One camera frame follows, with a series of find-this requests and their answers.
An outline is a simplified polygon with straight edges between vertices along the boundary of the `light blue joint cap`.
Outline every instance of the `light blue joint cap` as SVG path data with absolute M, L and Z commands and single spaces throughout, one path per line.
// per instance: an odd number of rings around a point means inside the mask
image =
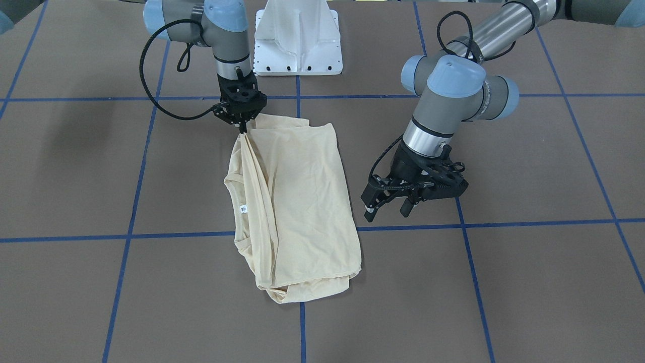
M 401 70 L 401 84 L 403 85 L 403 88 L 409 90 L 412 94 L 416 94 L 417 96 L 420 95 L 417 94 L 416 91 L 414 91 L 414 76 L 417 73 L 417 66 L 423 58 L 425 58 L 425 56 L 410 57 L 410 59 L 405 62 L 403 69 Z
M 146 28 L 150 34 L 153 34 L 166 24 L 166 21 L 163 18 L 161 0 L 146 1 L 146 6 L 143 7 L 143 22 L 146 24 Z M 161 39 L 170 40 L 166 30 L 159 34 L 159 37 Z
M 510 78 L 506 78 L 504 76 L 498 77 L 501 77 L 506 81 L 506 85 L 508 86 L 508 99 L 506 100 L 506 106 L 504 106 L 502 113 L 500 113 L 499 116 L 493 119 L 505 118 L 506 116 L 512 114 L 513 111 L 515 111 L 515 109 L 517 108 L 517 105 L 520 103 L 520 90 L 517 87 L 517 84 Z
M 428 88 L 440 96 L 464 98 L 476 94 L 484 84 L 486 71 L 466 58 L 443 56 L 428 77 Z
M 213 24 L 229 32 L 241 33 L 248 29 L 242 0 L 206 0 L 204 14 Z
M 616 20 L 615 25 L 629 28 L 645 25 L 645 0 L 631 0 Z
M 0 34 L 14 28 L 14 22 L 2 11 L 0 11 Z

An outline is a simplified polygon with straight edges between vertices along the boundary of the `blue cap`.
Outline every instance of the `blue cap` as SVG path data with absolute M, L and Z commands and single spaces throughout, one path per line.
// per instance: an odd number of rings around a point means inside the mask
M 229 32 L 240 33 L 248 29 L 242 0 L 206 0 L 204 14 L 213 24 Z
M 464 98 L 476 94 L 484 84 L 486 71 L 466 58 L 443 56 L 428 77 L 428 88 L 440 96 Z
M 403 88 L 417 96 L 420 95 L 414 90 L 414 76 L 417 73 L 417 65 L 419 65 L 419 62 L 423 58 L 425 58 L 425 56 L 410 57 L 410 59 L 405 62 L 403 69 L 401 70 L 401 84 L 403 85 Z
M 4 34 L 5 32 L 11 30 L 14 28 L 14 22 L 9 19 L 9 17 L 0 10 L 0 34 Z
M 515 109 L 517 108 L 517 105 L 520 103 L 520 90 L 517 87 L 517 84 L 510 78 L 506 78 L 504 76 L 497 77 L 501 77 L 503 80 L 505 80 L 506 85 L 508 86 L 508 99 L 506 99 L 506 105 L 504 106 L 502 113 L 500 113 L 496 118 L 492 119 L 505 118 L 506 116 L 512 114 L 513 111 L 515 111 Z
M 622 11 L 615 26 L 637 28 L 645 25 L 645 0 L 631 0 Z
M 143 22 L 150 34 L 153 34 L 166 24 L 163 18 L 163 7 L 161 0 L 147 0 L 146 6 L 143 7 Z M 164 30 L 159 34 L 161 39 L 170 40 L 168 31 Z

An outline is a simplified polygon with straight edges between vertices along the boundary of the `folded cloth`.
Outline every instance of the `folded cloth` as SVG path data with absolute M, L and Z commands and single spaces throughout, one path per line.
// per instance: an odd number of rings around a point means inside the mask
M 260 290 L 282 304 L 349 288 L 361 248 L 332 124 L 260 114 L 238 136 L 224 184 Z

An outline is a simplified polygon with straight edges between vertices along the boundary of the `white plastic stand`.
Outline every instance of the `white plastic stand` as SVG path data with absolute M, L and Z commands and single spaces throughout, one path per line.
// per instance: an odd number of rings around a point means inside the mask
M 260 76 L 326 76 L 342 72 L 338 13 L 325 0 L 268 0 L 255 16 Z

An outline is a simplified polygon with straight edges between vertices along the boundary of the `beige fabric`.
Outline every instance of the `beige fabric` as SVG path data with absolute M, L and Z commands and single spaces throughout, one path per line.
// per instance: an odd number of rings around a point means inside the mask
M 259 289 L 280 304 L 347 290 L 361 249 L 332 124 L 259 115 L 238 136 L 224 184 Z

